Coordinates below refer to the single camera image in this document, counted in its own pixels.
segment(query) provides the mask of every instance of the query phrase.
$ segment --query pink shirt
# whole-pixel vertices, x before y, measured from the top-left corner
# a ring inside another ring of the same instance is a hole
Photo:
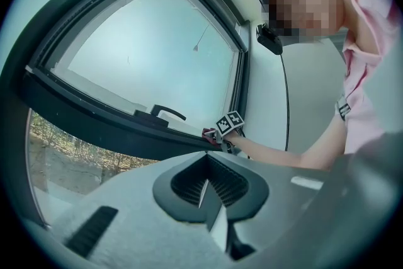
[[[347,67],[344,95],[351,111],[346,115],[345,154],[356,152],[384,133],[362,85],[400,37],[400,11],[394,0],[351,1],[375,37],[379,55],[361,51],[351,39],[351,33],[347,33],[343,47]]]

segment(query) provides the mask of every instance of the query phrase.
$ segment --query window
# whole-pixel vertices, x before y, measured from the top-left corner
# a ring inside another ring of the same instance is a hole
[[[47,224],[115,175],[157,162],[88,144],[35,112],[27,148],[33,192]]]
[[[129,115],[169,107],[172,129],[201,136],[230,109],[238,50],[197,0],[116,0],[47,69]]]

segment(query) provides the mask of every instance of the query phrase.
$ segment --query woman's arm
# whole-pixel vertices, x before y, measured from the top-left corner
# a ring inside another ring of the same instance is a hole
[[[321,137],[301,155],[257,144],[235,132],[226,135],[225,139],[257,161],[292,167],[329,169],[334,160],[344,153],[346,136],[343,120],[339,115],[335,115]]]

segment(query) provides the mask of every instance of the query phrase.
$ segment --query woman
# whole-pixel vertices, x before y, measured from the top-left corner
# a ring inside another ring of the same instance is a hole
[[[344,94],[326,131],[301,155],[257,144],[231,132],[226,140],[251,158],[302,168],[329,169],[341,154],[356,152],[380,137],[383,130],[363,84],[373,74],[399,37],[400,11],[393,0],[264,0],[270,26],[283,35],[308,38],[348,29],[343,54],[346,61]]]

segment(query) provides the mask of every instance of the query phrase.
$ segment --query black vent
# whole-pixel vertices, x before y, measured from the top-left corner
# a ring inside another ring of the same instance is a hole
[[[183,200],[198,205],[206,180],[213,185],[226,207],[242,198],[249,186],[245,177],[218,160],[205,156],[175,175],[171,187]]]

